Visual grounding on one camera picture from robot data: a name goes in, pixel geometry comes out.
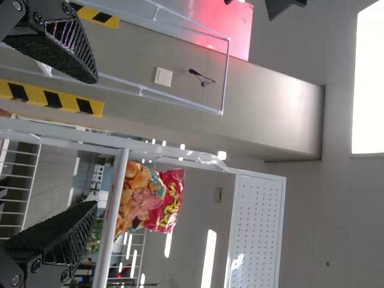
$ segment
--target warning tape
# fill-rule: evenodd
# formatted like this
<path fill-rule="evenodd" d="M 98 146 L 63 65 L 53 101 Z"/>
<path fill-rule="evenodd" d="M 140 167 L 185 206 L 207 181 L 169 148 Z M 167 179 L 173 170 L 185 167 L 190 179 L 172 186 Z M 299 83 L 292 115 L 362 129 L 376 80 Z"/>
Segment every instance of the warning tape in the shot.
<path fill-rule="evenodd" d="M 84 113 L 99 118 L 103 116 L 104 109 L 102 101 L 4 79 L 0 79 L 0 98 L 67 112 Z"/>
<path fill-rule="evenodd" d="M 89 20 L 109 28 L 118 29 L 120 24 L 120 18 L 116 16 L 111 16 L 106 13 L 100 12 L 96 9 L 84 7 L 76 3 L 70 3 L 72 8 L 77 12 L 77 15 L 81 19 Z"/>

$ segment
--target wall outlet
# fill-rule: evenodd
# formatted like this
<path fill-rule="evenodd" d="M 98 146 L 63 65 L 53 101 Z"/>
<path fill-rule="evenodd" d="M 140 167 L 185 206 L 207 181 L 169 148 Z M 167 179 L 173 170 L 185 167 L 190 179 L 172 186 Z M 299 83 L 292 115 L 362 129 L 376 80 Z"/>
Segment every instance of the wall outlet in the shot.
<path fill-rule="evenodd" d="M 173 72 L 164 68 L 157 67 L 155 75 L 155 83 L 170 87 Z"/>

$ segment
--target chip bag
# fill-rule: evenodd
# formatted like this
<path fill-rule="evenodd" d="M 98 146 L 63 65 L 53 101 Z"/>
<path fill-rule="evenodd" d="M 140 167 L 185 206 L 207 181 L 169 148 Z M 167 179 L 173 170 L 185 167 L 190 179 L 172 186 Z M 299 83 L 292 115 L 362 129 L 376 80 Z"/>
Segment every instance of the chip bag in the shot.
<path fill-rule="evenodd" d="M 144 222 L 150 219 L 149 213 L 162 206 L 166 191 L 156 171 L 128 161 L 115 237 L 142 228 Z"/>
<path fill-rule="evenodd" d="M 183 200 L 185 169 L 160 172 L 160 178 L 167 188 L 163 203 L 149 212 L 144 227 L 151 231 L 171 233 L 176 225 Z"/>

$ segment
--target bright window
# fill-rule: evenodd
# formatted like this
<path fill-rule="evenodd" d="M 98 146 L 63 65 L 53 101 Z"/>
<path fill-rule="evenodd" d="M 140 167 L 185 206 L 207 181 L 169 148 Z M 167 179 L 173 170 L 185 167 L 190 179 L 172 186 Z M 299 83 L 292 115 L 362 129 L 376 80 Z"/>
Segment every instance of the bright window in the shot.
<path fill-rule="evenodd" d="M 352 153 L 384 152 L 384 0 L 358 15 Z"/>

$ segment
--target perforated panel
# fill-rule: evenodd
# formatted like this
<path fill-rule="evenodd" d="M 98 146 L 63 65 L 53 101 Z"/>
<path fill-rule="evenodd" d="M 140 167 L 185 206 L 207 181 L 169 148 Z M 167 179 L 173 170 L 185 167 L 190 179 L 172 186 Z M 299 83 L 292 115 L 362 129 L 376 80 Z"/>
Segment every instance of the perforated panel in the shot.
<path fill-rule="evenodd" d="M 238 176 L 232 212 L 228 288 L 277 288 L 285 185 Z"/>

